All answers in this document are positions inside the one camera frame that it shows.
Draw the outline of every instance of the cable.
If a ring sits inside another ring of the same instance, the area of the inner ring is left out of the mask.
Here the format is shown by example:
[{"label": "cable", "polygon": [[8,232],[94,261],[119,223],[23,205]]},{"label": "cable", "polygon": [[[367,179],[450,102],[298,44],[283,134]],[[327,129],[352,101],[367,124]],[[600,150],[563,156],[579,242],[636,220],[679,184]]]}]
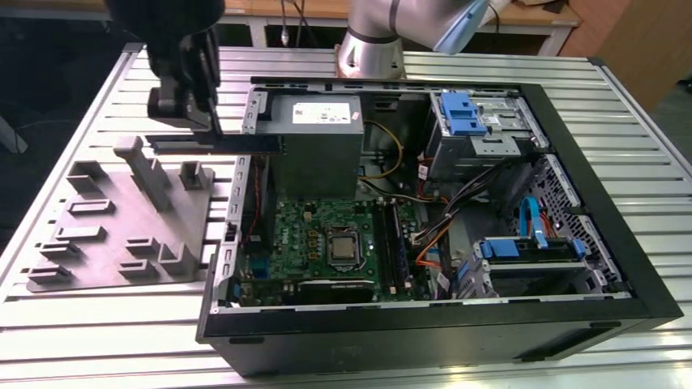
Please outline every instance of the cable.
[{"label": "cable", "polygon": [[319,49],[320,45],[318,43],[318,38],[315,37],[315,33],[312,32],[311,25],[307,23],[306,14],[303,13],[306,7],[300,8],[299,4],[294,2],[295,10],[299,11],[300,20],[303,20],[303,23],[306,24],[306,30],[308,35],[311,36],[312,44],[315,45],[315,48]]},{"label": "cable", "polygon": [[431,248],[435,246],[435,243],[438,243],[438,241],[440,240],[440,237],[443,237],[443,235],[447,233],[447,231],[450,230],[450,227],[451,227],[452,224],[448,224],[442,230],[440,232],[438,233],[438,235],[435,236],[435,238],[431,240],[431,242],[428,243],[428,246],[426,246],[426,249],[423,249],[423,251],[420,252],[419,256],[416,257],[415,259],[415,264],[416,265],[426,265],[426,266],[434,266],[434,267],[440,267],[439,263],[435,263],[435,262],[430,262],[430,261],[424,261],[424,257],[426,257],[426,254],[427,252],[431,250]]},{"label": "cable", "polygon": [[407,196],[406,194],[387,192],[384,189],[378,187],[372,182],[367,182],[363,180],[363,184],[366,184],[370,189],[372,189],[375,192],[378,192],[380,195],[383,195],[386,197],[399,197],[400,199],[407,199],[407,200],[415,201],[418,203],[435,203],[435,201],[418,199],[416,197]]},{"label": "cable", "polygon": [[494,10],[495,13],[495,34],[500,34],[500,14],[498,13],[498,10],[495,9],[494,5],[488,3],[490,9]]},{"label": "cable", "polygon": [[248,235],[243,239],[243,245],[248,243],[250,236],[255,231],[255,226],[258,225],[258,220],[260,219],[260,168],[255,158],[252,159],[252,167],[255,169],[255,217],[252,219],[252,224],[250,225]]},{"label": "cable", "polygon": [[282,45],[283,47],[290,47],[290,30],[286,28],[286,4],[283,0],[279,0],[282,3]]},{"label": "cable", "polygon": [[[426,184],[426,180],[420,180],[419,187],[416,188],[416,194],[419,195],[419,199],[434,200],[435,197],[426,196],[424,193],[423,193],[423,185],[424,184]],[[439,198],[440,198],[440,200],[443,200],[443,203],[450,204],[450,199],[447,197],[439,196]]]},{"label": "cable", "polygon": [[390,137],[392,138],[394,142],[398,144],[398,152],[399,152],[399,157],[398,157],[398,163],[394,165],[394,168],[391,168],[390,170],[387,170],[383,174],[378,174],[375,176],[360,176],[359,178],[362,180],[375,180],[378,178],[383,178],[386,176],[388,176],[390,174],[392,174],[392,172],[399,169],[399,166],[402,166],[402,163],[403,163],[403,145],[402,145],[402,142],[399,141],[398,137],[395,136],[395,134],[390,131],[390,129],[387,127],[384,127],[380,123],[378,122],[374,122],[374,121],[364,121],[366,123],[376,126],[378,128],[380,128],[380,130],[383,130],[384,132],[387,132],[387,134],[390,135]]},{"label": "cable", "polygon": [[544,212],[540,213],[540,220],[543,221],[548,237],[558,237],[558,233],[555,232],[555,228],[552,227],[551,218]]},{"label": "cable", "polygon": [[[300,9],[304,10],[306,9],[306,0],[302,0],[300,1]],[[298,35],[295,36],[295,47],[296,49],[300,47],[300,36],[303,35],[303,18],[300,18],[300,22],[299,22],[299,33]]]},{"label": "cable", "polygon": [[498,177],[502,169],[520,161],[524,161],[524,159],[518,158],[503,160],[499,164],[487,169],[475,178],[472,178],[470,182],[466,183],[443,210],[443,218],[438,221],[438,223],[434,224],[432,227],[428,227],[419,232],[419,235],[416,235],[416,240],[427,237],[435,230],[440,229],[447,223],[452,221],[456,213],[460,211],[467,201],[470,201],[474,196],[480,195],[486,191],[486,186],[495,179],[495,177]]}]

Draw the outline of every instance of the yellow cable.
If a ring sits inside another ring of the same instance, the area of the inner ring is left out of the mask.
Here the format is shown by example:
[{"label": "yellow cable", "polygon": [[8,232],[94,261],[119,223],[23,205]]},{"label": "yellow cable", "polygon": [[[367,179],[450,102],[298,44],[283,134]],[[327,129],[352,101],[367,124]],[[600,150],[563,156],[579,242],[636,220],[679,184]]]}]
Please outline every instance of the yellow cable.
[{"label": "yellow cable", "polygon": [[383,174],[378,174],[376,176],[360,176],[359,178],[362,180],[375,180],[378,178],[383,178],[383,177],[387,177],[390,174],[392,174],[392,172],[399,169],[399,166],[402,166],[402,163],[403,163],[403,145],[402,145],[402,142],[399,141],[398,137],[395,136],[395,134],[390,131],[390,129],[387,127],[384,127],[379,122],[372,122],[372,121],[366,121],[364,123],[368,123],[368,124],[372,124],[374,126],[376,126],[378,128],[380,128],[380,130],[383,130],[384,132],[387,132],[387,134],[392,137],[392,140],[394,142],[398,144],[398,150],[399,150],[399,158],[398,158],[398,164],[394,165],[394,168],[391,168],[390,170],[387,170]]}]

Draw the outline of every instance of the aluminum table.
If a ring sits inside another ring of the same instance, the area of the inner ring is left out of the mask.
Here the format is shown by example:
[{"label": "aluminum table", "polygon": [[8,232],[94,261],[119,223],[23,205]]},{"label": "aluminum table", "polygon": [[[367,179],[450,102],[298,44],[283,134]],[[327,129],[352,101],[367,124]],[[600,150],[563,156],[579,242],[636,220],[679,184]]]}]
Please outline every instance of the aluminum table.
[{"label": "aluminum table", "polygon": [[[622,336],[556,362],[450,366],[248,380],[195,342],[203,274],[190,284],[32,295],[23,269],[72,192],[75,160],[127,169],[111,147],[120,135],[180,132],[146,117],[158,85],[142,47],[130,45],[0,258],[0,383],[19,387],[684,387],[692,385],[692,168],[606,67],[583,58],[407,53],[411,79],[543,84],[687,317]],[[242,125],[251,75],[335,76],[324,49],[224,48],[222,125]],[[146,154],[154,156],[152,150]],[[200,159],[216,172],[204,262],[223,234],[235,158]]]}]

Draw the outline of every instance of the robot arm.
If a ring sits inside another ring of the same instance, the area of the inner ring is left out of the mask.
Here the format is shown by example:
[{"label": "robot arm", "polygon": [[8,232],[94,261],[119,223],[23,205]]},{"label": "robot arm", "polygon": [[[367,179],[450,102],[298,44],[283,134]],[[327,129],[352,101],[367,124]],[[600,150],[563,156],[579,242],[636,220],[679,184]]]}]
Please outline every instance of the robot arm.
[{"label": "robot arm", "polygon": [[488,0],[352,0],[339,52],[343,76],[396,79],[404,37],[440,53],[459,53],[480,26]]},{"label": "robot arm", "polygon": [[[352,0],[339,53],[346,77],[392,79],[403,74],[400,36],[443,53],[467,45],[488,0]],[[191,128],[200,144],[223,138],[216,105],[219,45],[212,27],[224,0],[106,0],[112,18],[147,44],[162,87],[150,93],[150,118]]]},{"label": "robot arm", "polygon": [[192,128],[200,143],[222,136],[216,105],[219,45],[212,27],[224,0],[106,0],[112,18],[147,44],[162,87],[150,93],[150,118]]}]

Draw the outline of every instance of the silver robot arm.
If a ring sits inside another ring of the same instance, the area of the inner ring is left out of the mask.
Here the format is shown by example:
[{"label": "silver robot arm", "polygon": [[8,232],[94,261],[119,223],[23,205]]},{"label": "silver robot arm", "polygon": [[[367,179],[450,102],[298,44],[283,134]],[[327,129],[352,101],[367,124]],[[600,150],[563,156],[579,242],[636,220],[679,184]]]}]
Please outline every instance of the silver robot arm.
[{"label": "silver robot arm", "polygon": [[480,26],[488,0],[352,0],[339,52],[342,75],[398,79],[404,37],[440,53],[459,53]]}]

